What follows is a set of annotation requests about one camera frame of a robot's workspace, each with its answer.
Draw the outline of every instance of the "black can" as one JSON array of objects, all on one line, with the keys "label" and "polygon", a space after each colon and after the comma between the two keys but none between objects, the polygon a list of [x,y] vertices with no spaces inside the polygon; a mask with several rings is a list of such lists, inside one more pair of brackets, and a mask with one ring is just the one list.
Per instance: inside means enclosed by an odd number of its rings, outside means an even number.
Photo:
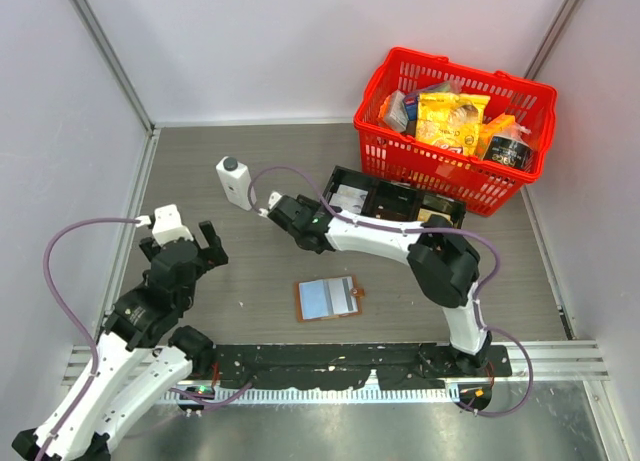
[{"label": "black can", "polygon": [[503,136],[494,136],[491,138],[484,159],[485,161],[493,161],[524,171],[532,153],[532,149],[522,141]]}]

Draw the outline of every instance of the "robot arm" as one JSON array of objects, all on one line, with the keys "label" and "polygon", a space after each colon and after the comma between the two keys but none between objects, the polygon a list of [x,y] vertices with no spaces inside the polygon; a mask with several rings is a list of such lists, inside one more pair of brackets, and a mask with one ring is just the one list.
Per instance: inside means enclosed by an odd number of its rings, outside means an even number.
[{"label": "robot arm", "polygon": [[358,219],[365,219],[362,216],[348,211],[340,214],[352,222],[333,217],[319,202],[305,196],[293,199],[272,193],[267,217],[287,231],[301,249],[318,254],[359,251],[408,265],[423,294],[444,311],[458,366],[465,372],[484,367],[491,333],[479,327],[475,319],[473,293],[480,255],[471,244],[455,234],[402,232],[421,227],[450,228],[449,221],[441,216],[432,216],[427,223],[366,218],[367,223],[379,226],[375,229],[358,226]]},{"label": "robot arm", "polygon": [[139,219],[152,229],[153,237],[140,242],[150,268],[143,273],[142,283],[115,303],[98,341],[98,372],[58,433],[50,434],[92,376],[91,364],[44,424],[15,438],[13,447],[24,459],[35,459],[49,439],[44,460],[109,459],[109,452],[158,397],[192,372],[207,373],[214,364],[211,340],[186,326],[174,332],[155,363],[122,389],[133,370],[192,306],[196,281],[228,262],[211,223],[200,223],[209,244],[201,248],[182,224],[175,205]]}]

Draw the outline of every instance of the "yellow snack package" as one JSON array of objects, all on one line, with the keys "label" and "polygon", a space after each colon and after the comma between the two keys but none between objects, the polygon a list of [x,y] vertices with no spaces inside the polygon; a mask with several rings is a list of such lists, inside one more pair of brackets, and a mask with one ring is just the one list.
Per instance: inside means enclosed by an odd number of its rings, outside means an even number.
[{"label": "yellow snack package", "polygon": [[478,146],[476,147],[475,155],[480,159],[484,158],[484,153],[487,152],[489,142],[491,141],[491,138],[493,138],[493,135],[504,131],[512,124],[515,124],[515,122],[515,116],[512,114],[502,113],[490,123],[480,126],[480,135],[478,136]]},{"label": "yellow snack package", "polygon": [[416,140],[465,156],[474,154],[489,99],[478,94],[420,94]]}]

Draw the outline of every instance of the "white panel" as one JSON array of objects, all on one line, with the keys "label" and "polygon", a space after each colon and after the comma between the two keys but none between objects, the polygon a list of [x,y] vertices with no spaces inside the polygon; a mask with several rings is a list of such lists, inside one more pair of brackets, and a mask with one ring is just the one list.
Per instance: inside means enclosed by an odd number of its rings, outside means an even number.
[{"label": "white panel", "polygon": [[389,48],[523,74],[562,0],[89,0],[157,122],[351,117]]},{"label": "white panel", "polygon": [[640,433],[639,24],[638,0],[578,10],[540,75],[558,89],[558,122],[531,190],[573,323],[602,349],[629,436]]},{"label": "white panel", "polygon": [[[53,411],[75,329],[49,295],[42,254],[63,226],[126,211],[144,132],[69,0],[0,0],[0,459]],[[52,256],[58,287],[97,320],[117,227]]]}]

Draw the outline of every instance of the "metal floor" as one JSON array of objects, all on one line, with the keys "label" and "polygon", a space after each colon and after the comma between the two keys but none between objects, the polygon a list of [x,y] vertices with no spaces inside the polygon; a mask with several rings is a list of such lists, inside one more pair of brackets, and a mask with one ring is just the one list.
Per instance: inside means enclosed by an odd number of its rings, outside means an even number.
[{"label": "metal floor", "polygon": [[[176,203],[192,228],[212,220],[230,258],[228,266],[199,281],[183,324],[219,343],[448,339],[441,309],[424,298],[406,266],[359,253],[302,251],[272,222],[230,204],[215,172],[225,155],[246,163],[254,176],[273,165],[298,166],[320,187],[336,164],[360,168],[357,133],[347,124],[163,129],[142,212]],[[294,174],[270,173],[257,185],[261,205],[272,189],[311,194]],[[482,293],[485,320],[526,341],[566,339],[520,195],[490,218],[469,214],[464,227],[489,238],[502,253],[503,270]],[[138,231],[137,236],[146,235]],[[480,251],[480,270],[486,274],[493,260]],[[135,248],[123,289],[135,286],[146,266]],[[367,291],[363,314],[297,322],[294,282],[345,274],[355,275]]]},{"label": "metal floor", "polygon": [[[525,383],[494,388],[492,410]],[[537,383],[517,413],[476,418],[453,404],[229,406],[202,418],[156,406],[114,461],[596,461],[606,460],[582,383]]]}]

